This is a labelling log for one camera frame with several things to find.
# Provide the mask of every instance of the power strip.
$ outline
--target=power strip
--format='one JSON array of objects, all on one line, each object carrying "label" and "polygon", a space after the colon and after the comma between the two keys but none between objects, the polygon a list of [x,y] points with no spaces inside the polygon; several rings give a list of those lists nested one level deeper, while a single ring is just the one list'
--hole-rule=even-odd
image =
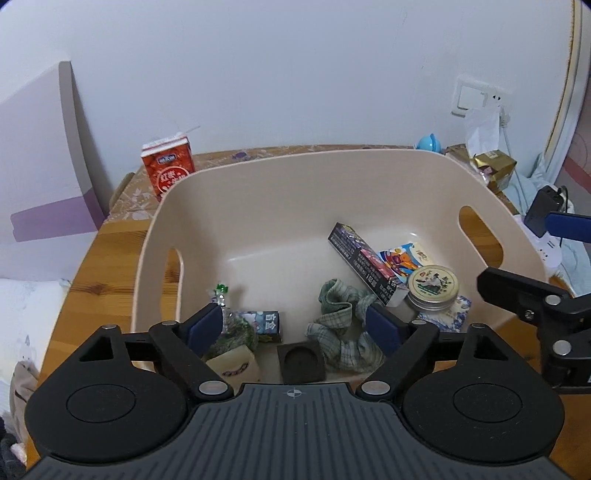
[{"label": "power strip", "polygon": [[555,236],[550,235],[548,232],[542,235],[541,238],[538,238],[529,228],[524,225],[523,217],[521,215],[514,215],[513,218],[525,232],[525,235],[534,246],[535,250],[538,252],[548,277],[554,275],[562,263],[562,250],[558,244],[559,240]]}]

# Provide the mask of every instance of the beige plastic basket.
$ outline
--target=beige plastic basket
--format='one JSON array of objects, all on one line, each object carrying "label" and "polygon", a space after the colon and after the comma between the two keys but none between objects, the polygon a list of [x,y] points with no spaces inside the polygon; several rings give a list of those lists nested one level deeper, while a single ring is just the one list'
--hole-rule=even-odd
[{"label": "beige plastic basket", "polygon": [[[503,247],[501,268],[547,280],[534,247],[507,208],[454,160],[419,150],[349,150],[287,155],[200,171],[169,191],[139,259],[132,331],[160,318],[167,254],[181,261],[176,319],[184,321],[223,281],[239,310],[278,310],[284,343],[305,340],[319,317],[322,284],[363,287],[328,243],[336,222],[375,250],[419,241],[451,267],[472,300],[469,322],[497,327],[512,314],[482,301],[476,277],[486,264],[461,230],[470,206]],[[257,353],[264,381],[280,381],[272,347]]]}]

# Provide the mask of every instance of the blue plastic toy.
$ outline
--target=blue plastic toy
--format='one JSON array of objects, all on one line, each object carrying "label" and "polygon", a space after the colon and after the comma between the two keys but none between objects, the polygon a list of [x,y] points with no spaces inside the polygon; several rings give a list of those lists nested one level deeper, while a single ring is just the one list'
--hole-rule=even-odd
[{"label": "blue plastic toy", "polygon": [[441,153],[441,142],[435,138],[434,134],[428,137],[422,137],[415,146],[417,150],[428,150],[429,152]]}]

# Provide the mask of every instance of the gold wrapped package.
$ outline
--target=gold wrapped package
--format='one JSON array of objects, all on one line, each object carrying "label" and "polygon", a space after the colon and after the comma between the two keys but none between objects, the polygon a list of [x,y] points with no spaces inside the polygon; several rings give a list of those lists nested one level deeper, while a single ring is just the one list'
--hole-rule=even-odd
[{"label": "gold wrapped package", "polygon": [[460,161],[468,162],[485,178],[489,190],[493,193],[499,193],[509,185],[511,173],[517,165],[515,160],[500,150],[481,153],[474,158],[469,158],[468,150],[464,144],[452,145],[444,153],[449,153]]}]

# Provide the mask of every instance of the red juice box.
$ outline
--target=red juice box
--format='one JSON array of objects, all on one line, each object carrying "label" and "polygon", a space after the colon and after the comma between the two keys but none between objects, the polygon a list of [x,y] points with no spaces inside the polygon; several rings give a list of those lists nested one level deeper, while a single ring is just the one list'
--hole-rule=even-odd
[{"label": "red juice box", "polygon": [[142,161],[158,201],[176,182],[195,172],[189,139],[184,134],[143,145]]}]

